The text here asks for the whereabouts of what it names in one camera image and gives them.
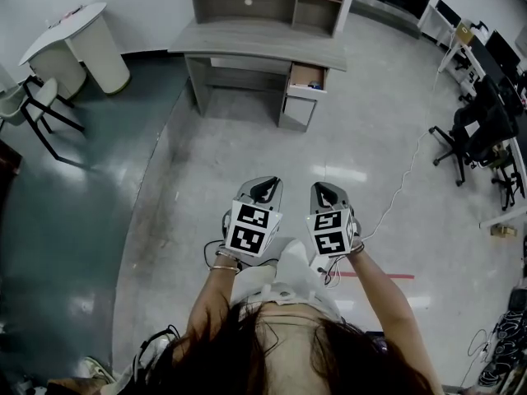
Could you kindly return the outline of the black swivel office chair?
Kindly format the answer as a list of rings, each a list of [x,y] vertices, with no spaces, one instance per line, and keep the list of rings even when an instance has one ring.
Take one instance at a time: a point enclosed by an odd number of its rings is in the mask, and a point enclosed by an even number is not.
[[[476,96],[473,84],[478,80],[478,74],[464,49],[455,55],[455,71],[459,74],[459,101],[469,103]]]

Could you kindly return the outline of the white card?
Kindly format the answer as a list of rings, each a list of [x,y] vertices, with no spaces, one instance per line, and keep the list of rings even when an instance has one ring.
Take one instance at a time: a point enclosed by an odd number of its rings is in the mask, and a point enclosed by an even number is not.
[[[305,245],[288,243],[273,265],[247,267],[233,285],[231,304],[305,305],[339,321],[341,313],[319,276],[310,268]]]

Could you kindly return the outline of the black headrest office chair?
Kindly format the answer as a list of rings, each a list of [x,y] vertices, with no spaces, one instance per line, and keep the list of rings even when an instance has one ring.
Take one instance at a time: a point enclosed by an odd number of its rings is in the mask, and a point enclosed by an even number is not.
[[[515,194],[520,193],[525,198],[523,179],[516,166],[511,148],[507,147],[504,156],[497,162],[497,175],[492,178],[491,183],[497,184],[501,189],[501,209],[507,211],[515,205]]]

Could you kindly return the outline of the grey wooden desk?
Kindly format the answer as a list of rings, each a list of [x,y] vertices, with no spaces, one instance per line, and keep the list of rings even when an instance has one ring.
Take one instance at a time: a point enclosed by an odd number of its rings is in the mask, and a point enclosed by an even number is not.
[[[169,50],[184,55],[202,116],[216,88],[264,91],[280,100],[277,125],[298,132],[307,131],[324,96],[312,100],[288,95],[291,65],[324,67],[326,82],[331,71],[347,69],[339,39],[272,21],[191,21]]]

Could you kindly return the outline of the person's left forearm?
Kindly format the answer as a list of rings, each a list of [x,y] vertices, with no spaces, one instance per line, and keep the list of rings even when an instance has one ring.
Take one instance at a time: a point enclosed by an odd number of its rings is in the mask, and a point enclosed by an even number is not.
[[[214,265],[238,267],[238,263],[222,256],[216,256]],[[188,344],[193,345],[203,338],[212,338],[222,327],[229,314],[235,278],[234,272],[209,271],[189,315],[185,332]]]

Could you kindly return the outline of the white desk drawer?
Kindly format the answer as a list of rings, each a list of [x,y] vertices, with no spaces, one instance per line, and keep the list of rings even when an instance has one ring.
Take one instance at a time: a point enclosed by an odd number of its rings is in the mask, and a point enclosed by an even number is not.
[[[318,100],[327,95],[327,69],[314,65],[293,63],[288,79],[287,94]]]

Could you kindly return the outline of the large black monitor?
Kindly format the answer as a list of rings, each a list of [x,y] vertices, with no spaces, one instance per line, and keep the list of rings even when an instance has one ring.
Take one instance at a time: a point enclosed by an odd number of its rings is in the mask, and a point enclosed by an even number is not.
[[[491,33],[485,47],[503,71],[516,70],[520,64],[520,58],[497,30]]]

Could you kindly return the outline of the small black monitor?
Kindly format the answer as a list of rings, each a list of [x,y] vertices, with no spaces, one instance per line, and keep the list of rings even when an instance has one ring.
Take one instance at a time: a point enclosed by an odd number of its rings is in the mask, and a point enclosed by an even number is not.
[[[453,27],[457,27],[460,23],[461,17],[443,0],[437,1],[435,9]]]

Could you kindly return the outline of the person's white shoe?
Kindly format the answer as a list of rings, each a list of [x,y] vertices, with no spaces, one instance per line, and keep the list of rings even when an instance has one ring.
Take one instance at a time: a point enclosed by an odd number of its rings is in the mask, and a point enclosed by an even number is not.
[[[95,358],[87,356],[81,360],[84,375],[91,379],[102,379],[106,384],[115,383],[115,377]]]

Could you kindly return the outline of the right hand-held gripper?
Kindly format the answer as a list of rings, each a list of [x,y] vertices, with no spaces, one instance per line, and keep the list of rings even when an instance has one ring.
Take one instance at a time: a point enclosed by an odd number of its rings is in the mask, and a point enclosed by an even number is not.
[[[310,214],[305,219],[318,256],[348,255],[361,243],[361,225],[347,193],[340,187],[316,182],[310,188]]]

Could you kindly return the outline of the black mesh office chair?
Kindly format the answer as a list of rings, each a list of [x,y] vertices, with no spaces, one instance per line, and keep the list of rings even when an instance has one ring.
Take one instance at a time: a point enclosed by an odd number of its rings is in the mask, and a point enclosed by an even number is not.
[[[498,84],[485,76],[475,83],[476,96],[465,107],[454,114],[452,129],[443,131],[437,126],[428,129],[450,146],[450,150],[436,158],[432,164],[438,166],[445,158],[454,156],[459,168],[455,184],[465,183],[464,168],[486,164],[492,158],[492,149],[518,134],[515,114],[508,110],[502,99]]]

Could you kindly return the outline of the person's right forearm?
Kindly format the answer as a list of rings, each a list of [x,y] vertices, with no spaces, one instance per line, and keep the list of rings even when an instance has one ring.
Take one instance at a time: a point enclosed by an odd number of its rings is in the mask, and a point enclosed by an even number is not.
[[[348,257],[380,325],[387,337],[410,332],[417,326],[407,298],[392,279],[363,252]]]

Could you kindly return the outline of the white chair black frame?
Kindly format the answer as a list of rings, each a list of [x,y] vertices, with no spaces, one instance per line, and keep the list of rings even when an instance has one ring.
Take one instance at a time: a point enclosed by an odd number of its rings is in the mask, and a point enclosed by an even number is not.
[[[35,76],[29,76],[20,86],[15,86],[0,95],[0,120],[12,126],[28,123],[34,134],[55,160],[75,165],[75,162],[61,157],[39,129],[39,123],[41,123],[48,134],[53,133],[45,119],[47,114],[59,122],[76,129],[78,132],[84,132],[85,128],[82,125],[64,117],[52,108],[55,100],[69,108],[75,107],[71,101],[59,94],[56,79],[51,78],[42,82]]]

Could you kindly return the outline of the white rounded counter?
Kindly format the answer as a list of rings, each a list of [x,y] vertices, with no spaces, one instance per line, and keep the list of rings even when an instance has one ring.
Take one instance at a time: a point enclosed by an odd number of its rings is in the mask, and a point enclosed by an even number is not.
[[[26,50],[27,64],[42,81],[58,82],[58,93],[72,99],[88,78],[107,95],[119,93],[131,73],[118,50],[103,12],[104,2],[82,6],[48,28]]]

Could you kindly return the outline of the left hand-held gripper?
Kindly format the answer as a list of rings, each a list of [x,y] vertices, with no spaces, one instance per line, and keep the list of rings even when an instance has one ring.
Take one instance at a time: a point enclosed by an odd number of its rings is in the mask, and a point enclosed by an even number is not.
[[[224,221],[227,249],[261,258],[273,242],[282,221],[283,182],[264,176],[243,183]]]

